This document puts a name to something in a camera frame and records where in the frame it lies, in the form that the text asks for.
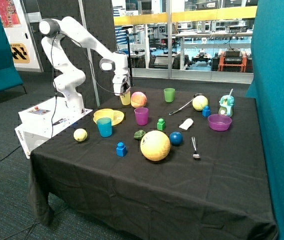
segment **blue cup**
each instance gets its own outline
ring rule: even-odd
[[[112,135],[112,119],[102,117],[96,121],[96,124],[102,137],[107,138]]]

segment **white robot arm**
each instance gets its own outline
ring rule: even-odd
[[[85,74],[69,61],[61,47],[60,41],[65,36],[77,46],[93,49],[103,57],[99,64],[100,68],[104,72],[115,73],[115,95],[124,95],[130,91],[131,79],[126,54],[119,51],[111,52],[75,19],[69,16],[63,20],[46,18],[39,23],[39,30],[45,36],[41,41],[45,54],[52,66],[63,73],[55,78],[55,87],[65,96],[68,108],[73,112],[84,110],[82,95],[75,88],[85,81]]]

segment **bowl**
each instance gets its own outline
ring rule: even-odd
[[[208,116],[208,124],[215,131],[226,131],[232,123],[229,116],[222,114],[212,114]]]

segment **blue block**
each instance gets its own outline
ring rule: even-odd
[[[119,142],[117,144],[116,154],[120,157],[123,157],[126,155],[126,153],[127,153],[126,146],[124,145],[124,143]]]

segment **ball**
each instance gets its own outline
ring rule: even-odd
[[[75,140],[77,140],[78,142],[82,142],[87,138],[87,132],[84,129],[79,128],[75,130],[73,136]]]
[[[151,161],[164,159],[171,149],[169,138],[161,131],[150,131],[141,140],[141,152]]]
[[[146,95],[140,91],[133,93],[131,96],[131,105],[134,108],[142,108],[146,105],[146,102]]]
[[[208,100],[205,96],[197,96],[193,99],[193,107],[196,111],[202,111],[205,106],[208,106]]]
[[[170,141],[173,146],[179,146],[183,141],[183,136],[178,131],[172,132],[170,134]]]

